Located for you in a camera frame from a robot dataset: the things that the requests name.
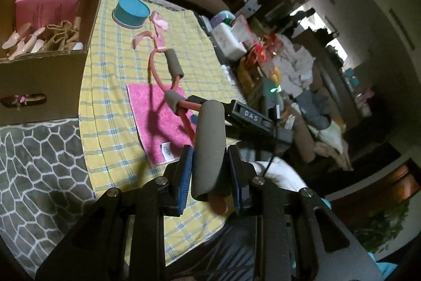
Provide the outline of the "pink resistance band grey handles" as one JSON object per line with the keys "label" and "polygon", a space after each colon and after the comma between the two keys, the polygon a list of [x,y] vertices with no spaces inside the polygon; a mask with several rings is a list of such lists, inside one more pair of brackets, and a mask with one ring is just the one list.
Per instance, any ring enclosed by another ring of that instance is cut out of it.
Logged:
{"label": "pink resistance band grey handles", "polygon": [[153,49],[148,58],[148,69],[156,85],[164,94],[164,102],[181,119],[191,140],[191,196],[196,201],[209,203],[212,211],[224,215],[228,211],[225,201],[229,196],[225,185],[223,160],[226,151],[225,110],[217,100],[195,100],[184,98],[177,92],[184,73],[174,50],[163,52],[171,84],[166,86],[155,67]]}

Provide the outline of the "pink towel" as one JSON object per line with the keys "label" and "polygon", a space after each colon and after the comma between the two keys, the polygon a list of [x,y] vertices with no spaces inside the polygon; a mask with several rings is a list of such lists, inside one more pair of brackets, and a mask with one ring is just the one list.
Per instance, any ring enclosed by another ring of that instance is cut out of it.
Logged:
{"label": "pink towel", "polygon": [[126,86],[141,146],[153,166],[178,160],[191,139],[179,116],[168,107],[159,86],[131,83]]}

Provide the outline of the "pink product box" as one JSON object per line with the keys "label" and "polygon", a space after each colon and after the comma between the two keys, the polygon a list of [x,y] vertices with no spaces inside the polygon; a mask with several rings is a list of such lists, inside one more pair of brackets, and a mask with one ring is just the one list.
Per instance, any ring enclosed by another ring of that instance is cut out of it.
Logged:
{"label": "pink product box", "polygon": [[80,0],[16,0],[16,28],[30,23],[34,32],[49,24],[73,22]]}

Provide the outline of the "pink handheld fan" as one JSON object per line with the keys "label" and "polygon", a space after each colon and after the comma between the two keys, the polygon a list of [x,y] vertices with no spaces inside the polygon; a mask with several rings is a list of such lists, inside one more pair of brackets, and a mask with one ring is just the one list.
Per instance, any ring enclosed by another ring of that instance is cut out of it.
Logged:
{"label": "pink handheld fan", "polygon": [[9,61],[13,61],[23,54],[31,53],[38,37],[46,29],[42,26],[33,33],[30,33],[31,27],[31,23],[25,23],[20,29],[14,31],[2,44],[1,48],[7,51],[6,57]]}

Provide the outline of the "wicker basket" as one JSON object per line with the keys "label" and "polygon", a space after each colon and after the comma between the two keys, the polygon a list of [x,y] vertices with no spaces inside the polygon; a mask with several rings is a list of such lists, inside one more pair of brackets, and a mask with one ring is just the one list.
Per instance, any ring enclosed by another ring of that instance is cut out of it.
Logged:
{"label": "wicker basket", "polygon": [[237,80],[246,101],[256,98],[263,86],[263,75],[257,62],[249,62],[244,56],[240,59],[236,70]]}

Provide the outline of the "yellow plaid cloth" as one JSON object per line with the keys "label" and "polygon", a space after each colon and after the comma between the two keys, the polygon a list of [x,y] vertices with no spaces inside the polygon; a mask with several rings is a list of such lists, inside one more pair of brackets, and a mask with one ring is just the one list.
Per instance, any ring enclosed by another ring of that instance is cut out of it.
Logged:
{"label": "yellow plaid cloth", "polygon": [[[163,174],[190,139],[163,99],[171,85],[166,58],[154,52],[151,19],[132,30],[112,17],[119,0],[101,0],[83,72],[79,128],[93,191],[137,189]],[[227,103],[240,94],[191,10],[162,1],[148,8],[168,24],[163,37],[184,76],[178,93]]]}

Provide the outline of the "pink ribbon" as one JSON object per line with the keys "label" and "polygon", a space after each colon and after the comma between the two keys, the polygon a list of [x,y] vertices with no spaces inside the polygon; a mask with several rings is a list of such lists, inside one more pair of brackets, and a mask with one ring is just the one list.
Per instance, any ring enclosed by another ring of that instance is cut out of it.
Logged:
{"label": "pink ribbon", "polygon": [[157,11],[152,11],[149,20],[153,25],[153,31],[143,31],[137,34],[131,42],[132,48],[135,49],[144,38],[148,37],[152,39],[155,50],[166,50],[164,33],[168,30],[168,22]]}

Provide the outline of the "purple green cup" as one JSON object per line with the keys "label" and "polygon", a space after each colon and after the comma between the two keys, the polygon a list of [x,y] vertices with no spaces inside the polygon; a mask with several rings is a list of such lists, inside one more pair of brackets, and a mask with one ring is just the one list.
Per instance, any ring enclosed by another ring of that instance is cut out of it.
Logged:
{"label": "purple green cup", "polygon": [[235,15],[228,10],[224,10],[214,15],[214,17],[210,20],[210,25],[211,28],[216,28],[221,23],[230,25],[230,23],[234,20]]}

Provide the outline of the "teal round tin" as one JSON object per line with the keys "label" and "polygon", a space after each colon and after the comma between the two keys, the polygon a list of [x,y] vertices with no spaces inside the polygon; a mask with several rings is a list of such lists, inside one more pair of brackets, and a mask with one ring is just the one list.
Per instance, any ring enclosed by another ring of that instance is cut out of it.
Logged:
{"label": "teal round tin", "polygon": [[143,26],[151,10],[141,0],[118,0],[111,14],[118,25],[137,29]]}

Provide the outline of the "cardboard box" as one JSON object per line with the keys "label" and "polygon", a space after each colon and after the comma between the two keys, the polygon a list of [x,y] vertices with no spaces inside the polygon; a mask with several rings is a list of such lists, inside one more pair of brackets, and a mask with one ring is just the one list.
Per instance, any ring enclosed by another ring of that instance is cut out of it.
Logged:
{"label": "cardboard box", "polygon": [[[17,31],[15,1],[1,0],[1,46]],[[22,124],[76,117],[83,70],[101,0],[80,0],[71,22],[79,38],[71,51],[38,50],[41,34],[31,53],[13,61],[1,48],[1,124]]]}

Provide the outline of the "burlap bag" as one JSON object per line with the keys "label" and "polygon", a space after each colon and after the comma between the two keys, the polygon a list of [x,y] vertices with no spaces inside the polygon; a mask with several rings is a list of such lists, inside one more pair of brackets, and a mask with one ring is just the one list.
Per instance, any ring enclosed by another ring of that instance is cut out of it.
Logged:
{"label": "burlap bag", "polygon": [[79,28],[69,21],[62,21],[60,24],[47,25],[43,35],[45,41],[39,52],[71,51],[78,42]]}

